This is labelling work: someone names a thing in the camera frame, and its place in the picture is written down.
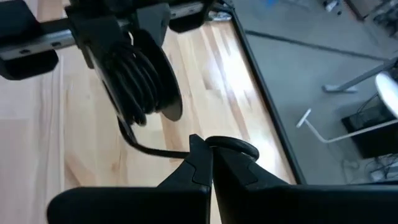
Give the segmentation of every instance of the concrete floor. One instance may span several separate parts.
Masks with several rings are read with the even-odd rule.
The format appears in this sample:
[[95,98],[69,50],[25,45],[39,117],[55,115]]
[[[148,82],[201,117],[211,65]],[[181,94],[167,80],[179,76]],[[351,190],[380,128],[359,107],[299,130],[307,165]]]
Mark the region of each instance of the concrete floor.
[[[392,58],[398,41],[390,39],[372,21],[358,22],[346,6],[341,16],[327,13],[316,1],[285,0],[274,4],[234,0],[244,29],[306,42]],[[321,143],[297,121],[312,108],[309,120],[325,138],[346,134],[340,119],[354,114],[376,92],[374,79],[358,85],[351,95],[322,92],[324,84],[338,84],[383,63],[248,35],[248,41],[266,81],[284,129],[308,184],[351,184],[371,181],[352,140]]]

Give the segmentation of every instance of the screw hole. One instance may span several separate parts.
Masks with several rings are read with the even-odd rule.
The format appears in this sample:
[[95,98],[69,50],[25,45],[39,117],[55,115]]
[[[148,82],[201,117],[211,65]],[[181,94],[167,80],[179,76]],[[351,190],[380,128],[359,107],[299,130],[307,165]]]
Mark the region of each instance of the screw hole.
[[30,53],[30,50],[24,49],[24,50],[21,50],[19,53],[20,53],[20,54],[29,54],[29,53]]
[[51,43],[51,46],[59,47],[59,46],[61,46],[61,43],[60,42],[54,42],[54,43]]

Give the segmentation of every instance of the black equipment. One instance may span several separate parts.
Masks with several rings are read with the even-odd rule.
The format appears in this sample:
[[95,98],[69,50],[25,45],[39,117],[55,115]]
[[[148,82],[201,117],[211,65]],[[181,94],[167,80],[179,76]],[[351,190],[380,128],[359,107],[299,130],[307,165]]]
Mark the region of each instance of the black equipment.
[[201,26],[213,3],[73,0],[67,19],[39,23],[22,0],[0,2],[0,75],[23,80],[49,72],[58,63],[54,50],[77,44],[103,81],[127,143],[184,159],[158,187],[61,193],[48,207],[49,223],[209,223],[212,180],[223,223],[397,222],[398,189],[389,183],[289,185],[256,164],[255,147],[223,136],[191,135],[190,152],[137,143],[130,126],[145,125],[145,114],[161,112],[172,121],[182,114],[178,83],[161,49],[167,26],[177,32]]

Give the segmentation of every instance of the light wood surface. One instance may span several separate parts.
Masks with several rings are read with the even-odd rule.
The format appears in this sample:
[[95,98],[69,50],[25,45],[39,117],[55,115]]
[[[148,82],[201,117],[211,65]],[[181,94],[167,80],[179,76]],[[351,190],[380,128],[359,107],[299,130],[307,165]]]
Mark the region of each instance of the light wood surface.
[[[63,16],[61,0],[29,0],[40,21]],[[134,126],[140,143],[188,151],[188,136],[225,135],[260,150],[258,164],[290,183],[292,174],[229,22],[184,34],[168,30],[164,50],[175,70],[184,114],[159,114]],[[0,223],[45,223],[52,197],[76,186],[156,186],[182,162],[147,156],[121,137],[94,71],[76,47],[58,51],[48,74],[0,78]],[[212,223],[220,222],[215,200]]]

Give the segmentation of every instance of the coiled cable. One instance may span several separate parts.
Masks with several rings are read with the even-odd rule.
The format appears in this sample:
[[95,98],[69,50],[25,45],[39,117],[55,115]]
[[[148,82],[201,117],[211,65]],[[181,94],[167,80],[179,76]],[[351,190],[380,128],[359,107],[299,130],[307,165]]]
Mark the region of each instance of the coiled cable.
[[[128,42],[115,43],[104,58],[104,69],[108,74],[105,87],[118,114],[120,132],[130,146],[154,156],[184,159],[189,152],[153,149],[139,144],[131,129],[134,123],[144,126],[147,122],[146,115],[153,112],[163,112],[166,117],[174,120],[182,114],[178,84],[167,57],[155,43],[150,44],[152,48],[147,51]],[[149,58],[149,54],[155,54],[154,50],[161,53],[155,58],[156,66],[151,62],[154,59]],[[180,102],[180,105],[177,103],[177,110],[172,110],[171,113],[166,111],[165,114],[165,110],[176,104],[176,99]],[[213,136],[206,142],[209,147],[227,147],[254,160],[259,157],[258,150],[242,140]]]

